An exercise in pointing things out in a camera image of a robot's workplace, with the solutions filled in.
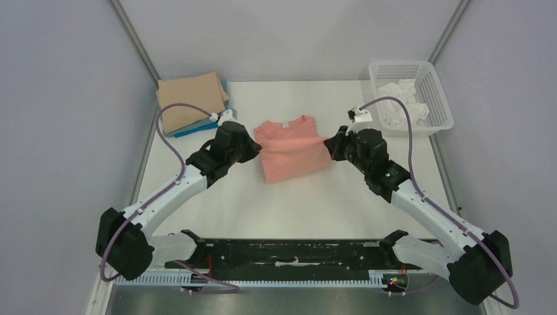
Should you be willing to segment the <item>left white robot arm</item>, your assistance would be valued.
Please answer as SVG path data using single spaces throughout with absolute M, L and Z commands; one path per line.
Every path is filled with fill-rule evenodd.
M 107 209 L 100 218 L 95 247 L 101 279 L 134 280 L 149 268 L 170 262 L 202 266 L 205 241 L 195 233 L 155 236 L 154 232 L 188 200 L 226 176 L 234 164 L 256 158 L 261 150 L 245 126 L 226 121 L 199 150 L 187 159 L 178 158 L 181 170 L 164 186 L 121 211 Z

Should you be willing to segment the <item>salmon pink t shirt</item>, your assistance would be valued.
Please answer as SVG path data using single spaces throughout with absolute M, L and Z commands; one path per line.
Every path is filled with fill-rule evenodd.
M 319 136 L 315 118 L 301 115 L 292 121 L 265 121 L 254 129 L 261 146 L 259 158 L 267 183 L 293 179 L 330 167 L 332 159 Z

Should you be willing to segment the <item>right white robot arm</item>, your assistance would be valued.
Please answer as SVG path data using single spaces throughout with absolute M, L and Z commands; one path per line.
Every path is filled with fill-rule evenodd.
M 417 266 L 447 280 L 454 291 L 472 305 L 494 298 L 494 292 L 508 284 L 518 307 L 512 282 L 510 244 L 495 230 L 484 232 L 456 213 L 440 207 L 415 180 L 412 169 L 391 160 L 380 131 L 357 133 L 346 126 L 324 142 L 332 160 L 348 161 L 363 175 L 369 190 L 419 222 L 437 243 L 430 243 L 396 230 L 380 242 L 379 258 L 388 268 L 401 263 Z

